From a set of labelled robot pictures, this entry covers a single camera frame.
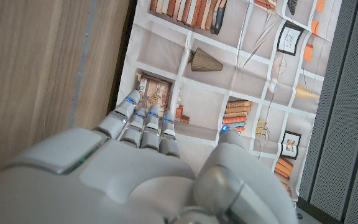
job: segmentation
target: printed bookshelf image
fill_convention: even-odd
[[[152,0],[150,11],[166,14],[175,22],[219,34],[227,0]]]
[[[229,101],[223,116],[223,124],[231,124],[239,132],[244,131],[248,112],[251,111],[252,102],[247,100]]]
[[[274,168],[274,174],[283,183],[285,190],[292,196],[292,192],[289,186],[290,175],[293,169],[293,164],[284,158],[278,158],[276,167]]]

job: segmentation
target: framed picture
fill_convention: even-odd
[[[298,146],[300,140],[300,134],[285,131],[283,141],[281,142],[281,156],[289,159],[296,159],[298,156]]]
[[[287,21],[278,38],[277,51],[295,56],[296,46],[298,45],[302,32],[303,29],[301,27]]]

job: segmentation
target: white robotic hand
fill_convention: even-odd
[[[139,100],[133,91],[93,131],[65,131],[11,159],[0,223],[296,223],[235,128],[223,127],[196,178],[179,159],[172,113],[160,126],[157,105],[133,114]]]

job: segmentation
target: wood grain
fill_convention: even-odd
[[[129,0],[100,0],[96,5],[75,126],[94,128],[109,111],[128,5]]]
[[[107,112],[128,0],[0,0],[0,168],[68,128],[91,1],[98,11],[75,113],[87,128]]]

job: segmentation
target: shelf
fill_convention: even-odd
[[[276,103],[276,104],[280,104],[283,106],[288,106],[290,103],[293,91],[294,90],[293,90],[292,86],[278,83],[274,93],[271,93],[270,91],[266,92],[265,100]]]
[[[285,125],[286,131],[301,134],[299,147],[308,147],[313,130],[314,117],[300,116],[297,114],[289,113]]]
[[[275,48],[275,36],[277,35],[280,22],[283,20],[278,14],[272,14],[268,23],[265,23],[268,17],[268,13],[260,7],[253,7],[251,12],[250,20],[248,24],[244,40],[242,42],[241,50],[246,52],[253,52],[255,44],[261,37],[261,35],[272,25],[273,27],[267,32],[266,36],[262,39],[263,44],[260,45],[255,55],[263,58],[270,59],[272,56],[272,49]]]
[[[280,139],[280,135],[283,126],[284,116],[285,116],[285,111],[283,110],[279,110],[264,105],[262,106],[260,110],[259,120],[266,122],[265,127],[267,127],[268,130],[270,131],[270,134],[268,134],[267,136],[269,141],[271,142],[282,141],[282,139]]]
[[[175,119],[175,132],[185,136],[215,141],[218,130],[204,128],[194,124],[185,124]]]
[[[240,62],[246,59],[239,57]],[[269,66],[256,60],[249,60],[245,66],[234,71],[232,91],[260,98],[267,79]]]
[[[277,142],[268,141],[262,138],[256,138],[254,141],[254,152],[263,152],[260,154],[260,157],[269,157],[271,159],[276,158],[278,150]]]
[[[324,77],[332,43],[321,37],[311,35],[308,44],[313,45],[310,62],[303,60],[302,68],[310,73]]]
[[[139,53],[136,60],[138,62],[150,65],[170,73],[178,73],[184,46],[174,43],[160,35],[157,35],[147,29],[134,25],[131,37],[142,37],[136,42],[139,43]]]
[[[309,20],[311,18],[311,13],[314,12],[315,5],[315,2],[312,0],[298,0],[295,14],[292,15],[287,4],[285,4],[285,15],[302,25],[309,27]]]
[[[213,146],[197,144],[193,142],[181,141],[178,144],[180,160],[189,164],[197,176],[205,161],[213,151]]]
[[[183,105],[183,115],[190,117],[190,124],[215,130],[214,138],[210,139],[215,140],[224,95],[187,84],[182,84],[181,89],[178,104]]]
[[[302,86],[302,87],[306,87],[306,89],[309,92],[319,96],[321,93],[321,89],[323,87],[323,82],[300,74],[298,85]],[[318,102],[319,102],[319,99],[316,99],[316,98],[295,97],[291,107],[298,109],[298,110],[303,110],[303,111],[307,111],[307,112],[316,114]]]

